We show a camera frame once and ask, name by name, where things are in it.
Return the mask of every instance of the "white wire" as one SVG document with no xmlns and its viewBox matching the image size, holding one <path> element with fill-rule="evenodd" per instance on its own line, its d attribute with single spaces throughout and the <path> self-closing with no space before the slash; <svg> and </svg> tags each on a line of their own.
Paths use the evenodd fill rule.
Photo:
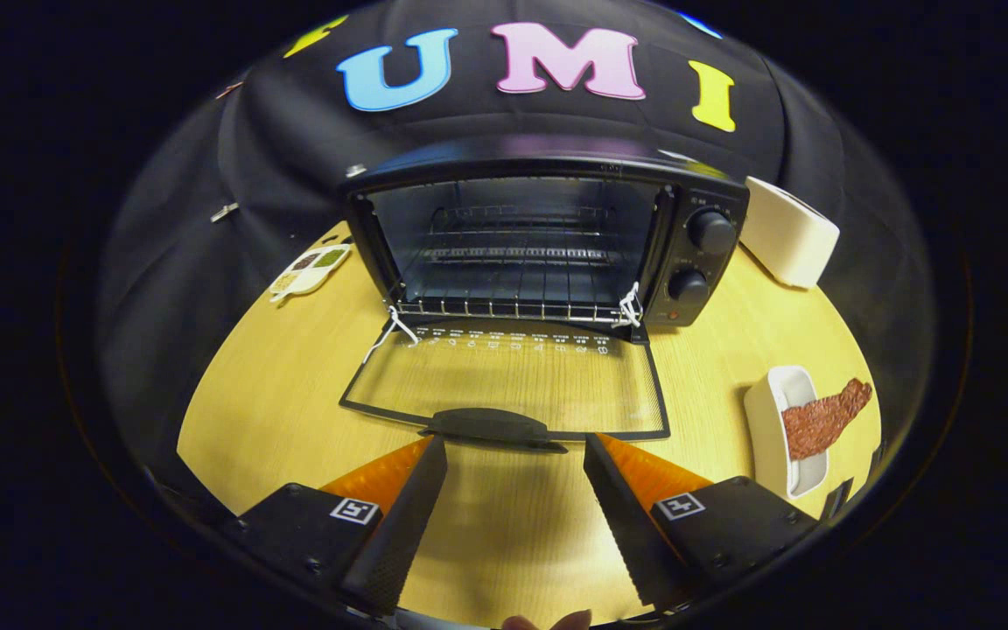
<svg viewBox="0 0 1008 630">
<path fill-rule="evenodd" d="M 620 299 L 620 313 L 625 316 L 625 319 L 628 321 L 613 324 L 614 329 L 617 327 L 627 327 L 628 324 L 632 324 L 633 328 L 640 328 L 640 320 L 636 319 L 640 312 L 636 312 L 636 309 L 633 307 L 633 302 L 636 301 L 636 292 L 639 290 L 640 283 L 633 282 L 632 289 L 629 289 L 627 294 L 625 294 L 625 297 Z"/>
<path fill-rule="evenodd" d="M 386 341 L 388 339 L 388 335 L 391 335 L 391 331 L 395 330 L 395 327 L 399 327 L 400 329 L 403 329 L 404 334 L 407 334 L 407 336 L 409 336 L 409 338 L 411 338 L 412 340 L 414 340 L 414 343 L 412 343 L 411 346 L 408 346 L 408 348 L 414 348 L 415 346 L 417 346 L 417 344 L 419 344 L 419 338 L 417 338 L 417 335 L 412 334 L 411 330 L 409 330 L 407 328 L 407 324 L 404 324 L 399 319 L 399 311 L 395 310 L 395 306 L 388 306 L 388 312 L 391 312 L 391 326 L 388 327 L 387 331 L 383 332 L 383 336 L 380 338 L 379 341 L 377 341 L 375 343 L 375 346 L 373 346 L 372 348 L 368 349 L 368 354 L 364 355 L 364 360 L 363 360 L 363 362 L 361 362 L 362 366 L 363 366 L 364 363 L 368 363 L 368 359 L 371 358 L 371 356 L 372 356 L 373 352 L 375 352 L 376 348 L 379 348 L 380 346 L 383 346 L 384 341 Z"/>
</svg>

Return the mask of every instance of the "letter u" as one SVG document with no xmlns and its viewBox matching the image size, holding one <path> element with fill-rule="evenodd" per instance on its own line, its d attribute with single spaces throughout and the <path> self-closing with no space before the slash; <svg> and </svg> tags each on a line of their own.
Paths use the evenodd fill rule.
<svg viewBox="0 0 1008 630">
<path fill-rule="evenodd" d="M 392 88 L 383 79 L 383 58 L 391 46 L 380 46 L 349 56 L 337 67 L 345 76 L 345 97 L 348 104 L 360 111 L 382 112 L 407 107 L 434 95 L 449 83 L 449 39 L 457 28 L 439 28 L 420 32 L 407 40 L 408 46 L 419 49 L 419 77 L 400 87 Z"/>
</svg>

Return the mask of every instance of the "black fabric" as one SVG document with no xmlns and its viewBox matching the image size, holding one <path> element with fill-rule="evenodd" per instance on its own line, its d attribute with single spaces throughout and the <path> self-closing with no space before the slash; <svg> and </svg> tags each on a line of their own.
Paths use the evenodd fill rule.
<svg viewBox="0 0 1008 630">
<path fill-rule="evenodd" d="M 504 95 L 504 42 L 489 28 L 543 23 L 568 44 L 593 27 L 632 33 L 641 101 L 565 92 Z M 419 73 L 408 36 L 453 27 L 453 76 L 436 95 L 387 112 L 349 107 L 336 65 L 388 44 L 388 84 Z M 175 454 L 185 407 L 213 355 L 277 272 L 341 218 L 332 193 L 353 164 L 488 132 L 631 136 L 733 178 L 779 182 L 843 229 L 821 286 L 863 349 L 887 426 L 915 409 L 928 369 L 924 248 L 892 172 L 821 101 L 732 38 L 650 3 L 395 0 L 353 12 L 319 43 L 256 61 L 244 85 L 185 119 L 133 184 L 101 262 L 96 348 L 129 450 L 182 495 L 204 492 Z M 698 123 L 697 59 L 733 77 L 725 132 Z M 223 205 L 240 209 L 218 223 Z"/>
<path fill-rule="evenodd" d="M 818 287 L 871 369 L 888 438 L 911 422 L 931 373 L 936 304 L 927 247 L 904 188 L 871 144 L 787 72 L 766 65 L 787 120 L 776 183 L 839 227 Z"/>
</svg>

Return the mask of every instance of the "pink letter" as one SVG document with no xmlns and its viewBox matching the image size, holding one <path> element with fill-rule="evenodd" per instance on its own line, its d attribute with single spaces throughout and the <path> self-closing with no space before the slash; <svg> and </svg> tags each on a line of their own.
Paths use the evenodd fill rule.
<svg viewBox="0 0 1008 630">
<path fill-rule="evenodd" d="M 586 89 L 595 95 L 639 101 L 644 90 L 633 72 L 635 36 L 605 28 L 592 28 L 569 48 L 540 23 L 502 23 L 492 28 L 504 38 L 507 77 L 496 87 L 509 95 L 541 92 L 547 83 L 535 76 L 535 61 L 563 90 L 573 90 L 586 69 L 594 67 L 594 79 Z"/>
</svg>

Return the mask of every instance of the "white dish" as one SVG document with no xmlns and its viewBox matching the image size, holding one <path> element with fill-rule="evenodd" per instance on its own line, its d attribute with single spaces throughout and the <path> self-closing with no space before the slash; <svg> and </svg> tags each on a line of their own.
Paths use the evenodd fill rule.
<svg viewBox="0 0 1008 630">
<path fill-rule="evenodd" d="M 741 242 L 779 282 L 809 289 L 832 259 L 839 228 L 783 188 L 746 176 L 749 205 Z"/>
<path fill-rule="evenodd" d="M 275 278 L 275 281 L 271 282 L 271 287 L 268 289 L 271 301 L 279 301 L 285 295 L 300 295 L 316 290 L 322 285 L 322 282 L 325 282 L 329 274 L 332 274 L 334 268 L 341 267 L 341 263 L 345 262 L 345 258 L 348 258 L 349 251 L 352 251 L 352 246 L 328 246 L 314 248 L 297 256 L 295 261 L 290 263 L 290 267 L 286 267 Z M 325 256 L 331 252 L 336 252 L 337 258 L 326 260 Z M 302 268 L 295 268 L 307 256 L 312 256 L 310 262 Z"/>
<path fill-rule="evenodd" d="M 811 375 L 800 366 L 779 366 L 745 392 L 745 415 L 753 438 L 753 478 L 785 500 L 798 499 L 827 479 L 830 455 L 804 460 L 788 456 L 783 412 L 816 400 Z"/>
</svg>

